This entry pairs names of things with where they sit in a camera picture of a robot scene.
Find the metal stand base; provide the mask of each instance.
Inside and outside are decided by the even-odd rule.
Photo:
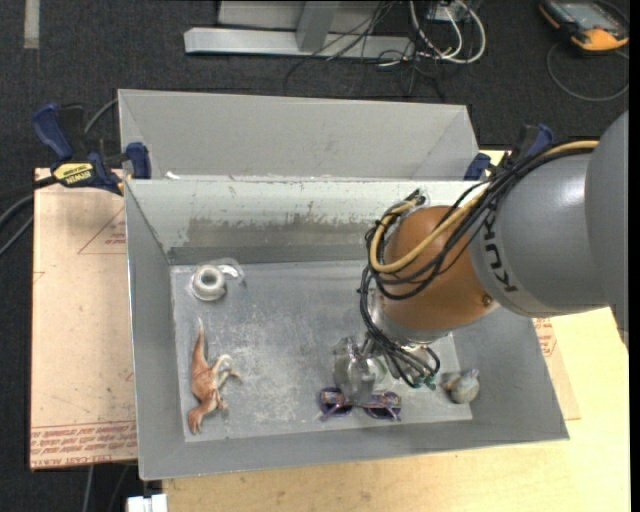
[[[328,34],[324,50],[302,51],[296,32],[245,30],[230,28],[192,28],[185,32],[184,43],[188,54],[244,54],[304,57],[330,57],[350,46],[359,35]],[[341,58],[377,58],[386,50],[410,53],[413,43],[404,37],[367,36],[347,50]]]

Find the dark carpet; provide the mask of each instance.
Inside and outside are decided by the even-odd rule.
[[[408,93],[406,73],[380,72],[358,60],[308,59],[290,77],[287,94],[467,105],[480,147],[506,147],[523,123],[547,125],[556,139],[599,137],[629,108],[628,93],[589,102],[562,91],[549,77],[546,55],[558,35],[542,19],[536,0],[485,0],[478,10],[487,50],[476,63],[426,69]],[[629,0],[611,2],[629,16]],[[118,88],[223,91],[282,95],[296,58],[187,56],[183,33],[215,21],[214,2],[158,0],[42,0],[40,49],[24,46],[24,0],[0,7],[0,214],[11,204],[3,192],[25,186],[34,167],[49,166],[52,153],[34,135],[31,115],[44,104],[81,103],[89,113]],[[380,26],[406,33],[400,2]],[[561,46],[554,69],[578,94],[607,96],[628,80],[628,61],[615,55],[583,58]],[[109,113],[92,132],[107,152],[118,148],[117,119]],[[25,210],[0,232],[0,246],[30,215]],[[0,256],[0,509],[79,511],[86,468],[31,472],[29,368],[32,234]],[[125,467],[96,467],[89,510],[105,510]],[[135,467],[127,469],[118,496],[144,491]],[[120,499],[115,500],[118,510]]]

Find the tape roll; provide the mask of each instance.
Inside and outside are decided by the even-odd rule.
[[[226,293],[224,274],[215,265],[202,265],[191,280],[193,293],[200,300],[218,300]]]

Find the cardboard sheet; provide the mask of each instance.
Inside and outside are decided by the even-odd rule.
[[[32,469],[137,457],[124,200],[35,195]]]

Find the toy dinosaur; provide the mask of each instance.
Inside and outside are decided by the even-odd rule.
[[[204,326],[198,318],[199,329],[191,360],[191,391],[200,405],[189,411],[187,419],[192,434],[202,432],[202,418],[216,409],[226,409],[227,403],[220,396],[220,388],[229,376],[241,378],[233,371],[233,360],[228,354],[218,357],[212,365],[204,355]]]

